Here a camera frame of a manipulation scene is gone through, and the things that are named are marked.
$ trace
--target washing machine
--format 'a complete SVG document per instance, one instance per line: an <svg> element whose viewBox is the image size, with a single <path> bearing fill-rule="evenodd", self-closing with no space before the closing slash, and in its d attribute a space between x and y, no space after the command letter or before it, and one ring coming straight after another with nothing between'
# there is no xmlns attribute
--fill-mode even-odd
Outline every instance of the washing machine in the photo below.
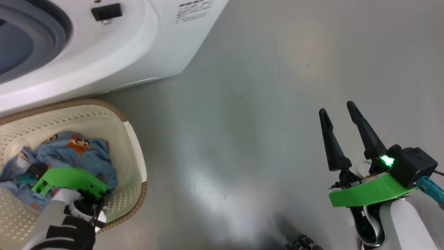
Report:
<svg viewBox="0 0 444 250"><path fill-rule="evenodd" d="M0 116L180 74L228 0L0 0Z"/></svg>

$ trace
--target green bracket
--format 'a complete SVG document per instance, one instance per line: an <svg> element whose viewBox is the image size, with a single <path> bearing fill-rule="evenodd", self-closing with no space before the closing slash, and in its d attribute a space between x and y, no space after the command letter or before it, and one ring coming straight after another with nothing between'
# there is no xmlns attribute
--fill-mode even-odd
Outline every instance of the green bracket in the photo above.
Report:
<svg viewBox="0 0 444 250"><path fill-rule="evenodd" d="M355 187L331 192L329 196L334 207L367 206L398 198L415 189L405 189L387 173Z"/></svg>
<svg viewBox="0 0 444 250"><path fill-rule="evenodd" d="M108 186L84 169L57 168L48 169L34 185L32 191L46 195L54 186L89 191L100 199Z"/></svg>

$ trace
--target cartoon print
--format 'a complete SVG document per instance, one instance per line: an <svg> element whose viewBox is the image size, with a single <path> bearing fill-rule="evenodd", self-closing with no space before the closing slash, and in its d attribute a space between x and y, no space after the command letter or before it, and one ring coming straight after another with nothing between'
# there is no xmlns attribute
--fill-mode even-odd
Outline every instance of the cartoon print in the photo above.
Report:
<svg viewBox="0 0 444 250"><path fill-rule="evenodd" d="M57 139L57 134L55 134L55 135L49 137L49 139L45 140L43 143L48 143L48 142L51 142L51 141L53 141L53 140L55 140L55 139Z"/></svg>
<svg viewBox="0 0 444 250"><path fill-rule="evenodd" d="M17 157L17 166L20 168L27 168L31 165L31 162L29 161L28 155L25 154L23 151L21 151Z"/></svg>
<svg viewBox="0 0 444 250"><path fill-rule="evenodd" d="M32 203L31 207L34 208L34 209L40 210L40 206L37 205L36 203Z"/></svg>
<svg viewBox="0 0 444 250"><path fill-rule="evenodd" d="M86 150L92 150L91 143L88 140L82 140L78 135L71 136L71 140L66 146L72 148L79 155L83 155Z"/></svg>

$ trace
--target gray floor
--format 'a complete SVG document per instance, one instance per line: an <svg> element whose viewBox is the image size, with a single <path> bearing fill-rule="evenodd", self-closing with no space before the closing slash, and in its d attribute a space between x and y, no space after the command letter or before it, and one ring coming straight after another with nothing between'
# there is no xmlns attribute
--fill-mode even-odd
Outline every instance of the gray floor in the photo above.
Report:
<svg viewBox="0 0 444 250"><path fill-rule="evenodd" d="M387 147L442 162L443 16L432 0L231 0L183 74L98 97L133 125L148 193L95 249L273 249L295 230L356 249L352 217L328 199L318 110L354 165L348 100Z"/></svg>

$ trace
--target white plastic basket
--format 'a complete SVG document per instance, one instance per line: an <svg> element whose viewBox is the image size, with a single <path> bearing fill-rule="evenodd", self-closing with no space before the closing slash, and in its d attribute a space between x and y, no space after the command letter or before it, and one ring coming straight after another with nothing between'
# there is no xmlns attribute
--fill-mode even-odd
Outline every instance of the white plastic basket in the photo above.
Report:
<svg viewBox="0 0 444 250"><path fill-rule="evenodd" d="M104 101L68 101L0 119L0 170L22 147L35 149L55 133L74 131L110 144L119 186L112 193L108 223L114 227L133 216L147 190L147 170L136 134L125 116ZM0 249L21 249L39 217L11 192L0 188Z"/></svg>

